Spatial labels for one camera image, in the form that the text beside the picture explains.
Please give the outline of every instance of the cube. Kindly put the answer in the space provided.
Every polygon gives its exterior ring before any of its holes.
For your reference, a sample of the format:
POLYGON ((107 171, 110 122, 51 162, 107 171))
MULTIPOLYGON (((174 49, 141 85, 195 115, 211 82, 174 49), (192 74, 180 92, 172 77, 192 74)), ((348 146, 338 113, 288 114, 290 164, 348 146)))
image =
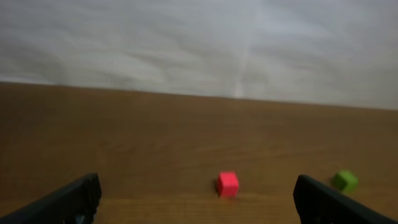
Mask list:
POLYGON ((358 178, 348 170, 338 172, 331 181, 332 186, 343 193, 353 191, 358 186, 358 178))
POLYGON ((239 182, 235 172, 220 172, 217 181, 217 191, 220 197, 235 197, 238 189, 239 182))

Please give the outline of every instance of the white backdrop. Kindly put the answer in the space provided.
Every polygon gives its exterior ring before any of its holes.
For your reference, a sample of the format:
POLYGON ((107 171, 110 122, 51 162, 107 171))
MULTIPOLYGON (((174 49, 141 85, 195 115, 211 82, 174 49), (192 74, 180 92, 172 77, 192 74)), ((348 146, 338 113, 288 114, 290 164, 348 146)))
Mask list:
POLYGON ((396 0, 1 0, 0 80, 398 108, 396 0))

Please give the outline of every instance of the brown wooden surface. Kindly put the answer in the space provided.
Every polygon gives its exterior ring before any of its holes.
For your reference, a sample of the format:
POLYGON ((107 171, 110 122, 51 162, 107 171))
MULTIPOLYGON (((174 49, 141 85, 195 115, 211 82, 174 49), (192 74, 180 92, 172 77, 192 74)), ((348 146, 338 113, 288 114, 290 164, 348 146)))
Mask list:
POLYGON ((95 223, 299 223, 299 174, 398 219, 398 112, 0 84, 0 215, 99 173, 95 223), (212 181, 235 170, 236 200, 212 181))

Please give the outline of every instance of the black object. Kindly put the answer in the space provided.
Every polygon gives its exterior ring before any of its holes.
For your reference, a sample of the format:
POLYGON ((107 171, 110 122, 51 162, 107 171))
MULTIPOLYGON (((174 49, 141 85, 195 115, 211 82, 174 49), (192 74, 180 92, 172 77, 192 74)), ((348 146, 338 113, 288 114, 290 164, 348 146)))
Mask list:
POLYGON ((93 223, 100 204, 97 174, 84 177, 5 217, 0 224, 88 224, 93 223))
POLYGON ((397 224, 307 175, 300 175, 293 193, 302 224, 397 224))

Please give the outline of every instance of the wrinkled white paper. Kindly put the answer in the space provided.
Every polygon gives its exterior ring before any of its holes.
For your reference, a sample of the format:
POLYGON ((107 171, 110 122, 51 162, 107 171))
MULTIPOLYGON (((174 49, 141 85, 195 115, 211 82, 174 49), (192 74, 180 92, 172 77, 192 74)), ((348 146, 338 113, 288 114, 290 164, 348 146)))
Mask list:
POLYGON ((396 0, 2 0, 0 80, 398 108, 396 0))

